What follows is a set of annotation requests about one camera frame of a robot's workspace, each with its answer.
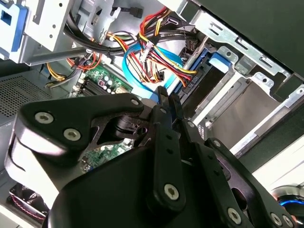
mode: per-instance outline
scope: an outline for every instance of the bolt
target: bolt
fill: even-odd
[[[171,199],[171,200],[177,200],[180,196],[179,191],[177,188],[172,184],[166,184],[164,187],[165,194]]]
[[[215,144],[216,146],[220,147],[219,141],[214,140],[213,142],[214,142],[214,144]]]
[[[271,213],[270,215],[275,224],[277,224],[278,226],[282,225],[281,219],[275,213]]]
[[[190,126],[190,127],[194,127],[195,125],[194,125],[194,123],[192,123],[192,122],[188,122],[188,125]]]
[[[66,139],[71,141],[78,141],[81,138],[81,134],[79,131],[73,128],[68,128],[63,132],[63,135]]]
[[[286,215],[283,215],[283,219],[289,227],[294,227],[292,221]]]
[[[163,112],[163,113],[167,113],[167,111],[166,110],[164,110],[163,108],[161,108],[161,111]]]
[[[241,224],[242,218],[240,217],[239,213],[235,209],[228,208],[227,212],[228,212],[229,217],[235,224],[237,224],[237,225]]]
[[[54,117],[50,113],[40,112],[35,114],[35,120],[42,124],[50,124],[54,121]]]
[[[139,105],[138,101],[134,100],[134,99],[131,99],[131,102],[134,104],[134,105]]]

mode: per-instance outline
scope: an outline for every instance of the black wire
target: black wire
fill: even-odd
[[[134,37],[136,37],[136,36],[133,35],[131,32],[127,32],[127,31],[121,30],[121,31],[117,31],[117,32],[112,33],[112,34],[116,35],[116,33],[126,33],[126,34],[128,34],[131,37],[130,39],[124,39],[124,42],[128,42],[128,41],[131,41],[131,40],[134,40],[135,42],[137,41],[136,39],[134,39]]]
[[[82,71],[82,70],[76,69],[72,73],[70,73],[69,76],[67,76],[65,80],[63,80],[63,81],[50,81],[50,82],[46,83],[45,87],[55,88],[57,86],[63,85],[64,83],[73,79],[80,71]]]
[[[175,35],[185,35],[186,34],[187,38],[195,38],[196,37],[196,35],[194,33],[191,33],[191,32],[188,32],[188,31],[184,32],[183,30],[177,30],[177,29],[176,30],[168,30],[168,29],[164,30],[163,29],[163,30],[160,30],[159,34],[160,35],[166,35],[166,36],[175,36]],[[146,33],[145,36],[147,38],[153,37],[154,36],[154,31]],[[133,39],[131,39],[131,38],[130,39],[124,39],[124,42],[129,42],[131,40],[133,40]]]
[[[102,54],[106,54],[106,55],[123,55],[124,51],[122,50],[121,47],[107,47],[107,46],[103,46],[103,45],[99,45],[97,43],[92,42],[91,40],[89,40],[78,28],[75,20],[73,19],[73,16],[71,13],[69,13],[68,17],[67,17],[67,21],[66,21],[66,26],[64,28],[64,32],[67,36],[71,37],[75,42],[79,43],[80,45],[84,46],[87,49],[90,49],[94,52],[97,53],[102,53]],[[175,36],[173,35],[171,32],[174,31],[170,31],[169,32],[169,37],[161,37],[159,39],[159,42],[166,42],[166,41],[170,41],[170,40],[184,40],[185,36]],[[149,33],[149,34],[145,34],[145,36],[150,37],[153,36],[153,32]],[[130,44],[128,44],[129,46],[135,45],[137,43],[137,41],[134,41]]]
[[[118,7],[112,7],[112,11],[117,10],[117,8],[118,8]],[[121,7],[121,8],[120,8],[120,11],[121,11],[121,12],[130,12],[130,8]],[[96,15],[99,16],[100,13],[101,13],[101,10],[99,10],[99,11],[96,13]]]
[[[157,53],[157,51],[153,51],[153,53],[154,53],[155,55],[157,55],[157,57],[160,58],[163,62],[165,62],[165,63],[167,62],[165,59],[163,59],[163,58],[160,56],[160,54]],[[180,74],[182,74],[182,75],[191,76],[190,74],[184,73],[184,72],[182,72],[181,70],[179,70],[179,69],[177,69],[177,68],[175,68],[175,67],[173,67],[173,66],[172,66],[172,68],[173,68],[174,70],[176,70],[177,72],[179,72]]]

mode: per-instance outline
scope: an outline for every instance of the motherboard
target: motherboard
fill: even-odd
[[[107,161],[130,150],[132,146],[133,140],[125,139],[120,144],[102,146],[93,151],[86,152],[81,160],[82,172],[86,173],[97,168]]]
[[[129,93],[132,87],[120,76],[110,73],[103,66],[83,73],[73,87],[74,96],[92,96]]]

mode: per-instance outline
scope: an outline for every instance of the perforated metal panel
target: perforated metal panel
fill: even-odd
[[[22,75],[0,78],[0,120],[10,120],[28,102],[52,99]]]
[[[205,129],[200,124],[198,125],[199,134],[202,137],[203,140],[205,140]]]

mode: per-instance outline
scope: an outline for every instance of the blue light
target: blue light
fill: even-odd
[[[302,202],[302,201],[297,201],[297,200],[287,200],[287,201],[284,201],[284,202],[280,203],[280,205],[283,206],[283,205],[285,205],[285,204],[287,204],[287,203],[298,203],[298,204],[304,205],[304,202]]]

